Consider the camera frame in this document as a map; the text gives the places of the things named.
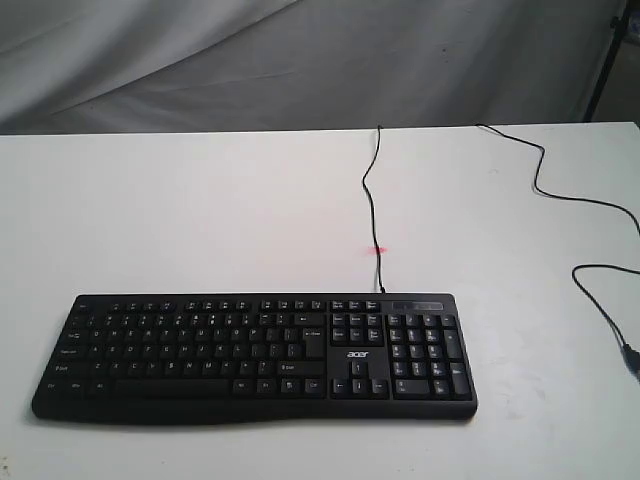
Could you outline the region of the grey backdrop cloth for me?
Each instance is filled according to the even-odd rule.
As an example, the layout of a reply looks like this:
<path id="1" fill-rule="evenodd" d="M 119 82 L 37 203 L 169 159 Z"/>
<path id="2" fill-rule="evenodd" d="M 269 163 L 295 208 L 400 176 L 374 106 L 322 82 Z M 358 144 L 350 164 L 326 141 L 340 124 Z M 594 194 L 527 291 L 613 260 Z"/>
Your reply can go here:
<path id="1" fill-rule="evenodd" d="M 620 1 L 5 1 L 5 134 L 578 122 Z"/>

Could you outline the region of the black tripod stand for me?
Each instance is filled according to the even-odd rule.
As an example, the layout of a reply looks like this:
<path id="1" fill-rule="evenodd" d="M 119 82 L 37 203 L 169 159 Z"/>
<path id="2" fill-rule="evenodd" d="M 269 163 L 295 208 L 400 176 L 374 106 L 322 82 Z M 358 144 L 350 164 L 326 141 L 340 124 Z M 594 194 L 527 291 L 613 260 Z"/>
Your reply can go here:
<path id="1" fill-rule="evenodd" d="M 612 30 L 612 38 L 609 48 L 607 50 L 602 68 L 597 77 L 597 81 L 593 88 L 592 94 L 589 98 L 589 102 L 584 111 L 582 117 L 583 123 L 590 123 L 593 120 L 594 114 L 597 110 L 598 104 L 606 87 L 611 70 L 614 66 L 617 54 L 623 39 L 626 36 L 629 19 L 632 11 L 632 1 L 626 0 L 624 2 L 624 8 L 620 14 L 614 15 L 610 20 L 610 29 Z"/>

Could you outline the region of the black acer keyboard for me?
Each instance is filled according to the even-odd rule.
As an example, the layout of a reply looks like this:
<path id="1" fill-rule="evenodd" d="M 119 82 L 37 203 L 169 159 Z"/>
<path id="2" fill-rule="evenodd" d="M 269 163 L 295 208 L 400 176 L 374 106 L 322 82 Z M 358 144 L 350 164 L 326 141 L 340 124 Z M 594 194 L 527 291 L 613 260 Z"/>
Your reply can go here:
<path id="1" fill-rule="evenodd" d="M 449 294 L 87 294 L 31 408 L 123 425 L 467 420 L 478 399 Z"/>

